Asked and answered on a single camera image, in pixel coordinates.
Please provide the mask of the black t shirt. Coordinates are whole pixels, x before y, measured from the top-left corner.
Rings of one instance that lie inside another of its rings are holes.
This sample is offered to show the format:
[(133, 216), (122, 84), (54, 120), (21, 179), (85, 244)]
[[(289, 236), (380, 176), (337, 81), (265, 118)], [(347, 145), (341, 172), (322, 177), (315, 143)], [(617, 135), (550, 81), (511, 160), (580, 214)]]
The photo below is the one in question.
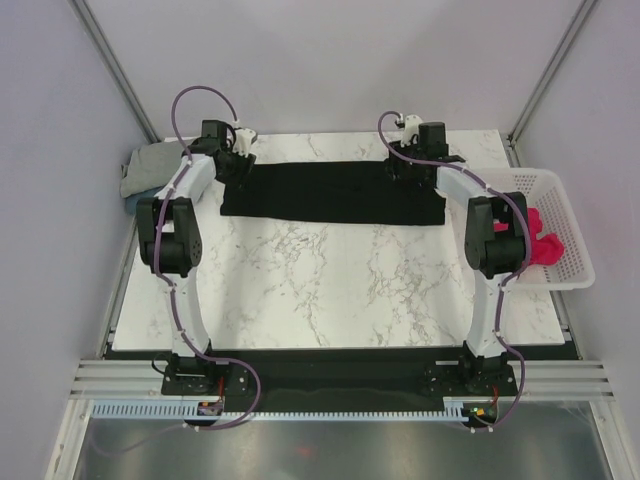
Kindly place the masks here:
[(394, 180), (381, 161), (255, 166), (224, 189), (223, 216), (390, 226), (441, 226), (446, 200), (433, 187)]

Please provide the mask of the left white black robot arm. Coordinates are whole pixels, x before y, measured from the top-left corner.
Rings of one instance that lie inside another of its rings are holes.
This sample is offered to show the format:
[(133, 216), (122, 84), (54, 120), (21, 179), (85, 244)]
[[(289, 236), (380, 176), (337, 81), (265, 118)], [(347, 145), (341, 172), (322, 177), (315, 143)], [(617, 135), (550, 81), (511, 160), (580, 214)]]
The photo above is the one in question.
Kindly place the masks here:
[(138, 202), (136, 221), (142, 262), (167, 296), (172, 346), (179, 358), (199, 358), (186, 370), (185, 382), (198, 393), (208, 393), (219, 382), (219, 369), (204, 360), (210, 337), (203, 323), (197, 291), (197, 267), (203, 240), (195, 204), (215, 181), (238, 186), (251, 172), (251, 152), (257, 133), (219, 120), (205, 120), (201, 135), (187, 144), (178, 169), (152, 198)]

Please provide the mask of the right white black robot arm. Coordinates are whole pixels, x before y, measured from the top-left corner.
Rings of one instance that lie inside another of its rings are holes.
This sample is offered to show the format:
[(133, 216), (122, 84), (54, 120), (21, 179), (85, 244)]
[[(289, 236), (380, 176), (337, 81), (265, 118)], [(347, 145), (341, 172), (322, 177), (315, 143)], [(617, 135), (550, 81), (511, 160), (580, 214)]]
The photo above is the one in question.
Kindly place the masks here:
[(425, 122), (417, 115), (387, 111), (401, 132), (390, 142), (385, 168), (401, 183), (427, 187), (445, 194), (466, 211), (464, 255), (474, 271), (475, 298), (465, 349), (472, 360), (458, 368), (458, 381), (467, 392), (483, 392), (494, 381), (488, 362), (505, 357), (501, 333), (504, 289), (528, 266), (532, 246), (527, 204), (518, 192), (502, 193), (491, 187), (459, 155), (452, 155), (442, 122)]

